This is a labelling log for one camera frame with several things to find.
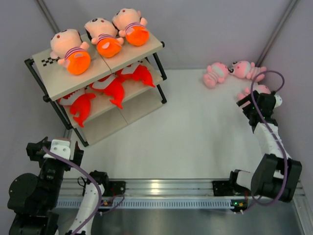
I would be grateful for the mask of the red plush fish white face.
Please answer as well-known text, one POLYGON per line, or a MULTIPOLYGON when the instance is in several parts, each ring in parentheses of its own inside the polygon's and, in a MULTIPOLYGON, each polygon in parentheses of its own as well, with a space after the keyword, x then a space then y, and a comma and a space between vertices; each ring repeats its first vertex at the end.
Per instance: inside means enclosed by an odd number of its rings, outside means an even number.
POLYGON ((94 93, 87 93, 86 89, 82 88, 59 98, 57 102, 62 106, 68 106, 73 120, 80 127, 84 127, 84 122, 90 115, 91 101, 94 98, 96 98, 94 93))

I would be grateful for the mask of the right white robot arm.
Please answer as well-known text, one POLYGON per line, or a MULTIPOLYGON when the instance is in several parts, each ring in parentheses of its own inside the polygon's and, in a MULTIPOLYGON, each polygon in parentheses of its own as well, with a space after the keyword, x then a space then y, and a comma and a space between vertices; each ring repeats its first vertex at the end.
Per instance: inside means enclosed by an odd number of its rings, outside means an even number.
POLYGON ((298 184, 302 164, 293 160, 285 150, 278 134, 278 123, 273 110, 282 104, 275 92, 239 94, 237 105, 247 117, 252 133, 257 138, 262 158, 255 170, 234 170, 228 188, 233 194, 248 189, 252 195, 290 202, 298 184))

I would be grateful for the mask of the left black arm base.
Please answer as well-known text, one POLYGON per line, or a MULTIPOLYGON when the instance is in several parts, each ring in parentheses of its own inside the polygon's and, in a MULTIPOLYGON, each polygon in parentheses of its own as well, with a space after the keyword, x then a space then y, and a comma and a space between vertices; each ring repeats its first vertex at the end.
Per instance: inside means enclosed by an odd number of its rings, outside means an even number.
POLYGON ((113 197, 116 195, 124 194, 125 190, 126 190, 125 181, 110 181, 109 189, 106 190, 106 194, 108 197, 113 197))

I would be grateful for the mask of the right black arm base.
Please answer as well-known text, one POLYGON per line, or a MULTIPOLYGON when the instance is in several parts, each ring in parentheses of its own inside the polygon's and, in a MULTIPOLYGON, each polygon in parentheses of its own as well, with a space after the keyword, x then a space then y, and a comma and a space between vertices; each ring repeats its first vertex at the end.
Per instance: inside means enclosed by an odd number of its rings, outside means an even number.
POLYGON ((213 181, 212 186, 214 196, 251 196, 249 189, 229 180, 213 181))

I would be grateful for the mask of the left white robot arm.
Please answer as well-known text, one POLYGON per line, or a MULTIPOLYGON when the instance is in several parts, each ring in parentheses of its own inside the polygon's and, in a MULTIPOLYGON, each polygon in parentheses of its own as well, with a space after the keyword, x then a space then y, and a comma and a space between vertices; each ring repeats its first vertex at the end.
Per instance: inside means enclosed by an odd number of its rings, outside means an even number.
POLYGON ((7 207, 15 218, 9 230, 11 235, 57 235, 59 215, 52 210, 57 206, 64 173, 72 168, 85 175, 83 200, 68 235, 89 235, 95 214, 102 204, 102 196, 111 186, 107 173, 86 173, 80 167, 83 150, 76 144, 70 148, 68 139, 44 138, 38 143, 28 143, 26 152, 31 161, 40 167, 39 175, 25 173, 10 185, 7 207))

